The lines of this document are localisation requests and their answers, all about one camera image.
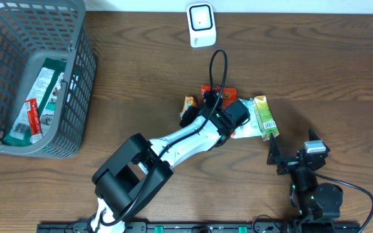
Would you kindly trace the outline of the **orange tissue pack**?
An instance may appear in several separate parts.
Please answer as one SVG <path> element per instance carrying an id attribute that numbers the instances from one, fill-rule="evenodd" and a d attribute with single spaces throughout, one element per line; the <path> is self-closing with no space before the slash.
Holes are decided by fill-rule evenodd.
<path id="1" fill-rule="evenodd" d="M 186 111 L 189 109 L 189 107 L 197 107 L 197 103 L 195 101 L 195 98 L 193 96 L 186 96 L 184 100 L 183 108 L 180 112 L 180 117 L 182 118 L 183 115 L 186 113 Z"/>

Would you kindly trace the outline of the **mint wet wipes pack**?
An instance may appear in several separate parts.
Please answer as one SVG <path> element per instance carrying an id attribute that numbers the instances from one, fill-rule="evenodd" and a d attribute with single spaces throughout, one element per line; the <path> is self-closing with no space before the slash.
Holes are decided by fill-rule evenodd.
<path id="1" fill-rule="evenodd" d="M 239 126 L 234 131 L 231 137 L 233 139 L 240 139 L 240 138 L 261 136 L 262 132 L 260 131 L 260 127 L 258 124 L 253 99 L 250 98 L 248 100 L 244 100 L 240 98 L 240 101 L 244 104 L 246 108 L 248 108 L 250 117 L 249 117 L 249 120 L 247 120 L 244 125 Z"/>

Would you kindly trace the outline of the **green tea drink carton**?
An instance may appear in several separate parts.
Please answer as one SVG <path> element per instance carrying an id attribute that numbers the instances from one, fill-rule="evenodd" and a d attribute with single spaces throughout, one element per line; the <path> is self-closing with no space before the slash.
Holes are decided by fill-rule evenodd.
<path id="1" fill-rule="evenodd" d="M 262 133 L 262 140 L 267 141 L 270 136 L 273 135 L 277 137 L 279 135 L 279 130 L 277 128 L 276 122 L 271 114 L 267 97 L 265 95 L 256 96 L 253 99 L 255 104 L 255 112 L 258 121 L 260 131 Z"/>

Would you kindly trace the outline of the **green white 3M package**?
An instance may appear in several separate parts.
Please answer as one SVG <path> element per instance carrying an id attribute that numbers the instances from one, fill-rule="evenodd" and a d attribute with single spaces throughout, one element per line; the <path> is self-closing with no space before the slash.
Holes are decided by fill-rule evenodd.
<path id="1" fill-rule="evenodd" d="M 11 146 L 29 146 L 40 141 L 52 126 L 56 102 L 65 74 L 66 62 L 47 58 L 34 81 L 26 100 L 35 98 L 42 129 L 42 136 L 30 133 L 25 102 L 23 102 L 18 116 L 14 120 L 3 142 Z"/>

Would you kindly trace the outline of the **red snack bag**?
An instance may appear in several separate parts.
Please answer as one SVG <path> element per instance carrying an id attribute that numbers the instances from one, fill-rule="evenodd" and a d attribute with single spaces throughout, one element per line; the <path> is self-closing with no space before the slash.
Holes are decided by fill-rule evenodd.
<path id="1" fill-rule="evenodd" d="M 202 85 L 201 86 L 201 94 L 204 96 L 206 91 L 210 91 L 209 85 Z M 229 107 L 233 102 L 238 99 L 238 90 L 233 87 L 225 87 L 222 93 L 222 108 L 226 109 Z"/>

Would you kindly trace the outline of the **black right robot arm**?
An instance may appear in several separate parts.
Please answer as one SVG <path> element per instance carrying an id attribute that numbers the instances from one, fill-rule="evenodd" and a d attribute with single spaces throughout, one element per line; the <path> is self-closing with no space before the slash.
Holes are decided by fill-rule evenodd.
<path id="1" fill-rule="evenodd" d="M 330 149 L 313 130 L 308 135 L 309 140 L 294 157 L 282 156 L 276 139 L 271 138 L 267 164 L 275 165 L 278 175 L 290 175 L 292 199 L 297 200 L 293 205 L 300 208 L 306 221 L 334 220 L 341 215 L 343 190 L 332 183 L 318 183 L 314 172 L 326 164 Z"/>

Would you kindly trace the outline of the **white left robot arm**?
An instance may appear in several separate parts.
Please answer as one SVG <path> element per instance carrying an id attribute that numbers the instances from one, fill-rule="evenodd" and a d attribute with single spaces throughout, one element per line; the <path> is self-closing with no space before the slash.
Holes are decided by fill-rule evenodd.
<path id="1" fill-rule="evenodd" d="M 250 117 L 239 100 L 222 108 L 216 93 L 205 97 L 205 105 L 190 107 L 181 129 L 165 137 L 145 139 L 132 135 L 95 172 L 92 182 L 98 210 L 90 221 L 93 232 L 123 232 L 173 175 L 173 169 L 189 157 L 220 147 Z"/>

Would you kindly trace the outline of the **red chocolate bar wrapper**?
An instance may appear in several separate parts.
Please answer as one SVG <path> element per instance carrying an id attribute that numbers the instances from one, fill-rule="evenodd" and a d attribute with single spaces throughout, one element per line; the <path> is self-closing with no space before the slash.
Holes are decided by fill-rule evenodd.
<path id="1" fill-rule="evenodd" d="M 32 136 L 39 135 L 42 136 L 42 129 L 40 124 L 40 117 L 38 113 L 37 100 L 31 98 L 25 101 L 25 107 L 28 116 L 28 122 L 30 125 L 30 133 Z"/>

